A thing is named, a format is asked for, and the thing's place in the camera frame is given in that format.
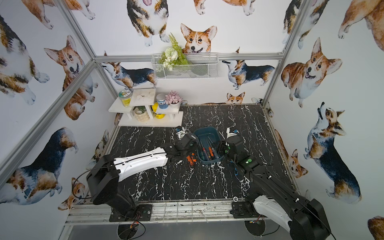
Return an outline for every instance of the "black marble tabletop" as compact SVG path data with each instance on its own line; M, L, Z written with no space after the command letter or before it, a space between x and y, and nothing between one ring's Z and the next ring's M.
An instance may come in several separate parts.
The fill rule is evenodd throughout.
M270 170L293 189L260 105L182 106L181 111L182 125L189 132L213 126L224 139L227 127L237 129L246 150L264 164L273 164ZM170 127L121 127L111 155L139 154L176 138L175 129ZM139 201L243 198L258 188L241 173L236 175L233 163L203 165L198 160L190 168L186 159L172 159L163 167L140 172L120 184Z

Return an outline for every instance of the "yellow container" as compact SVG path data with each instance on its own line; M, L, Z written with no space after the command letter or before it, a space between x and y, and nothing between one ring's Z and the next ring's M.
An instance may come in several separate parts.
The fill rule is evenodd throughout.
M153 110L153 113L155 114L155 117L158 118L158 119L162 119L163 117L165 117L165 114L157 114L156 113L156 110L157 108L159 107L159 104L158 103L155 103L153 104L152 106L152 110Z

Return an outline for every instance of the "wire basket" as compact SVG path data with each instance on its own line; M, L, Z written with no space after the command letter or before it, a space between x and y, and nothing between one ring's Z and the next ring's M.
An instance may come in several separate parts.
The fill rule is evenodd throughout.
M152 67L157 79L217 78L218 53L185 54L192 65L175 65L173 70L159 63L161 53L152 55Z

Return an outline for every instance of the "small white shelf unit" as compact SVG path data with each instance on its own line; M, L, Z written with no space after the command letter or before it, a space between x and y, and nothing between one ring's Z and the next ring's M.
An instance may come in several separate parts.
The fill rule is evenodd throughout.
M179 109L168 107L166 109L158 108L156 113L166 114L164 118L154 118L151 106L155 102L156 89L134 89L131 103L129 107L124 107L120 98L116 98L112 106L109 108L111 113L123 113L119 126L121 127L177 127L181 126L183 120L183 112ZM145 106L147 109L149 120L140 122L133 114L133 108L136 106Z

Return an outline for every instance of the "blue plastic basket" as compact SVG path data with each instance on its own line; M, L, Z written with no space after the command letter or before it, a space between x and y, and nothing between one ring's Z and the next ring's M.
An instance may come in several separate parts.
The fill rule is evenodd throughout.
M207 141L217 151L218 143L219 143L219 141L221 141L221 139L220 139L220 136L219 136L217 130L214 127L199 128L194 132L194 134L199 138L200 143L203 145L203 147L205 148L205 150L208 154L209 154L209 145L208 145ZM197 158L202 162L202 164L212 164L215 162L220 162L224 158L224 156L218 155L219 158L206 161L206 160L203 160L204 159L203 155L204 154L202 153L202 151L199 148L199 150L197 151Z

